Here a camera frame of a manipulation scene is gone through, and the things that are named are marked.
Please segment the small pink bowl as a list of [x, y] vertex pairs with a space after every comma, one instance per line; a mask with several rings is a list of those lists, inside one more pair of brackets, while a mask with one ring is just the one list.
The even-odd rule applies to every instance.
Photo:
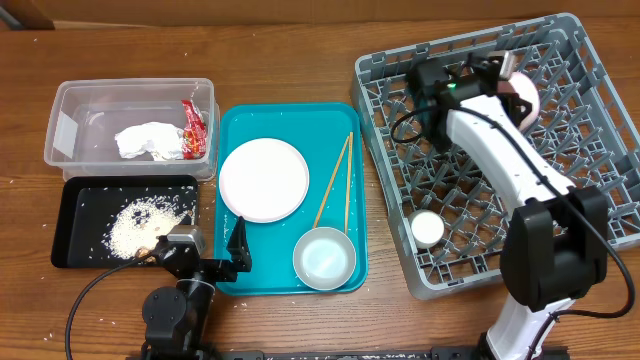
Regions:
[[499, 83], [500, 92], [517, 94], [522, 100], [531, 104], [531, 110], [518, 125], [524, 132], [537, 119], [540, 112], [540, 97], [532, 80], [521, 72], [513, 72], [508, 81]]

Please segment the large white plate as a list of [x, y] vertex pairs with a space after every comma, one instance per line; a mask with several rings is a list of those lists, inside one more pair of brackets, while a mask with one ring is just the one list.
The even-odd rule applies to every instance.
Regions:
[[291, 215], [304, 201], [309, 185], [304, 157], [289, 143], [274, 138], [239, 145], [224, 160], [218, 179], [226, 207], [254, 223]]

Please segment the grey metal bowl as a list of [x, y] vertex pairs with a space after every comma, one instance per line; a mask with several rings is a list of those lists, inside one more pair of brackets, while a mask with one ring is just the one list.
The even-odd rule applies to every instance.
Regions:
[[307, 287], [333, 291], [351, 278], [357, 256], [345, 233], [331, 227], [317, 227], [299, 238], [292, 262], [296, 276]]

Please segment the red snack wrapper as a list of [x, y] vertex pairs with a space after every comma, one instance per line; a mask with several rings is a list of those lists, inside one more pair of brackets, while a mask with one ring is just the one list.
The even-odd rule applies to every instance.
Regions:
[[191, 100], [182, 100], [186, 115], [182, 153], [187, 160], [199, 159], [206, 153], [207, 127], [199, 108]]

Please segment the white napkin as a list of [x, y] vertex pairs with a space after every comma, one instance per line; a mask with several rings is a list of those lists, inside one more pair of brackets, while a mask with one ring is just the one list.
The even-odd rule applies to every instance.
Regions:
[[154, 161], [181, 160], [184, 130], [172, 124], [148, 122], [130, 126], [114, 136], [121, 158], [150, 154]]

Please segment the white paper cup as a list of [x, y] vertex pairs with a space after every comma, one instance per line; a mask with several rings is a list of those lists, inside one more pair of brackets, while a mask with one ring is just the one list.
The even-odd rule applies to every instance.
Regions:
[[444, 235], [444, 221], [433, 211], [415, 211], [409, 216], [408, 221], [414, 242], [419, 249], [435, 246]]

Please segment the wooden chopstick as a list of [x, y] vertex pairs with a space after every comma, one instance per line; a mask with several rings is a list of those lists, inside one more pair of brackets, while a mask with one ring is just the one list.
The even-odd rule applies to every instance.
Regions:
[[330, 192], [331, 192], [331, 190], [333, 188], [333, 183], [335, 181], [335, 178], [336, 178], [336, 175], [338, 173], [339, 167], [340, 167], [340, 165], [342, 163], [342, 159], [343, 159], [344, 154], [346, 152], [346, 149], [347, 149], [347, 146], [349, 144], [350, 138], [351, 138], [351, 134], [347, 135], [347, 137], [345, 139], [345, 142], [344, 142], [344, 144], [342, 146], [342, 149], [340, 151], [340, 154], [339, 154], [339, 156], [338, 156], [338, 158], [336, 160], [336, 163], [334, 165], [331, 177], [330, 177], [329, 182], [328, 182], [328, 184], [326, 186], [322, 201], [320, 203], [320, 207], [319, 207], [318, 212], [316, 214], [312, 229], [315, 229], [315, 228], [318, 227], [319, 221], [320, 221], [320, 219], [322, 217], [323, 211], [324, 211], [325, 206], [326, 206], [326, 202], [327, 202], [327, 200], [329, 198], [329, 195], [330, 195]]
[[347, 140], [347, 172], [346, 172], [346, 186], [345, 186], [345, 213], [344, 213], [344, 233], [348, 236], [349, 232], [349, 217], [350, 217], [350, 198], [351, 198], [351, 175], [352, 175], [352, 153], [353, 153], [353, 132], [350, 132]]

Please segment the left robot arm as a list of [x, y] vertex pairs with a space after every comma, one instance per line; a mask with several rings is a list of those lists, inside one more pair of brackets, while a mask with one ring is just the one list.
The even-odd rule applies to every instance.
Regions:
[[146, 324], [143, 359], [220, 359], [215, 346], [203, 341], [216, 285], [235, 282], [252, 268], [246, 225], [239, 218], [226, 249], [228, 259], [204, 258], [204, 237], [195, 225], [177, 225], [161, 235], [153, 250], [156, 263], [176, 277], [173, 287], [160, 287], [142, 307]]

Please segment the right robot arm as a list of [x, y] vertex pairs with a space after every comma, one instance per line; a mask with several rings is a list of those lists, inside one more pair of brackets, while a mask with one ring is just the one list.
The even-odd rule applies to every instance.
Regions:
[[470, 56], [465, 65], [469, 74], [437, 59], [413, 65], [413, 114], [437, 150], [457, 145], [470, 156], [507, 211], [500, 272], [508, 297], [475, 355], [532, 359], [559, 312], [607, 275], [607, 200], [595, 186], [577, 187], [525, 139], [540, 98], [509, 53]]

